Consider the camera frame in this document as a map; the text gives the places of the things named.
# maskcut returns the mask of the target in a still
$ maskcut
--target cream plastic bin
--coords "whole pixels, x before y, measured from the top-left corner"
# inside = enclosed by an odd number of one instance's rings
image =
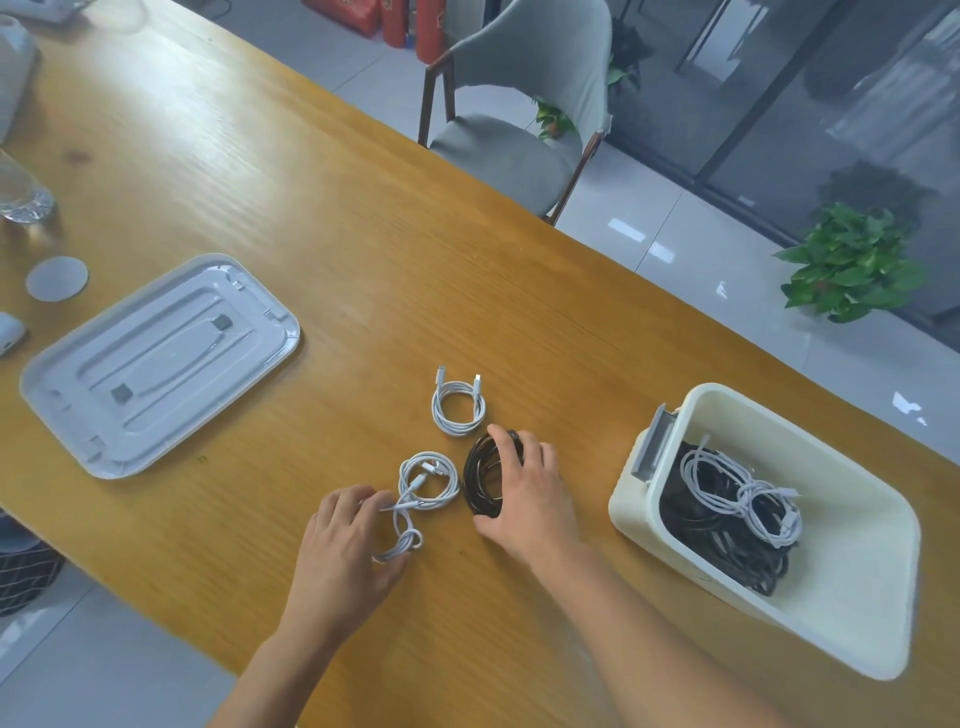
[[[645,450],[640,433],[610,517],[632,541],[737,609],[777,624],[876,680],[903,672],[910,652],[920,524],[900,493],[783,417],[720,384],[690,391],[676,422]],[[804,532],[773,596],[740,586],[666,530],[660,494],[680,443],[708,446],[795,488]],[[650,454],[648,472],[636,462]]]

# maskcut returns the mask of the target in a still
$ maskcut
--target finger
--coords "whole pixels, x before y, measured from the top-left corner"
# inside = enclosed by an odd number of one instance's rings
[[[503,473],[519,473],[520,459],[516,456],[514,439],[500,425],[488,425],[487,432],[496,443],[496,451],[500,455],[500,470]]]
[[[350,525],[360,510],[360,503],[376,493],[372,485],[351,485],[340,492],[337,507],[333,509],[331,523]]]
[[[391,559],[384,564],[376,575],[376,590],[383,598],[393,589],[396,582],[407,569],[410,562],[410,551],[401,553],[396,559]]]
[[[543,469],[551,473],[560,472],[560,461],[557,459],[557,449],[549,443],[540,443],[543,450]]]
[[[308,522],[306,522],[306,528],[303,530],[303,540],[306,541],[310,538],[311,534],[317,530],[317,517],[320,514],[314,513]]]
[[[333,518],[333,510],[337,507],[337,499],[342,491],[334,491],[328,494],[320,501],[320,510],[317,511],[317,526],[326,528],[330,525],[330,519]]]
[[[543,469],[543,452],[540,449],[540,442],[533,432],[522,429],[517,433],[520,436],[520,442],[523,443],[523,467],[530,470]]]
[[[391,491],[380,491],[363,501],[360,511],[353,522],[363,532],[365,538],[370,538],[376,526],[376,516],[384,508],[394,504],[396,497]]]
[[[489,516],[474,516],[473,525],[476,526],[477,533],[485,539],[496,541],[497,519],[492,519]]]

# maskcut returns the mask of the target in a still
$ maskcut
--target black cable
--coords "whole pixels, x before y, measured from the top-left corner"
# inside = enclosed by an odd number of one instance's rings
[[[678,541],[738,584],[760,595],[772,596],[790,568],[788,552],[792,546],[776,548],[759,539],[743,519],[711,511],[697,500],[680,475],[680,461],[694,449],[687,443],[681,444],[667,477],[660,497],[663,525]],[[736,499],[737,483],[708,463],[700,464],[697,479],[705,493]],[[767,528],[779,527],[785,509],[775,498],[760,496],[753,507]]]
[[[513,430],[507,430],[514,441],[516,456],[523,463],[523,443],[520,436]],[[500,470],[500,453],[496,450],[496,442],[490,435],[484,435],[473,445],[464,463],[464,498],[475,516],[489,516],[495,519],[500,515],[503,504],[502,497],[493,497],[487,490],[484,481],[496,470]]]

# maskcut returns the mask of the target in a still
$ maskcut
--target plastic bottle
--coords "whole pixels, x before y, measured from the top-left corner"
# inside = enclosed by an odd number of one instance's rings
[[[42,222],[54,208],[50,190],[0,149],[0,216],[14,223]]]

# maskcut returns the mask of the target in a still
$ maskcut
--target fire extinguisher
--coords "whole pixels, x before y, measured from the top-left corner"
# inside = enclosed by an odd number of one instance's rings
[[[417,58],[432,63],[444,54],[446,0],[417,2]]]
[[[407,47],[407,0],[383,0],[383,39],[394,48]]]

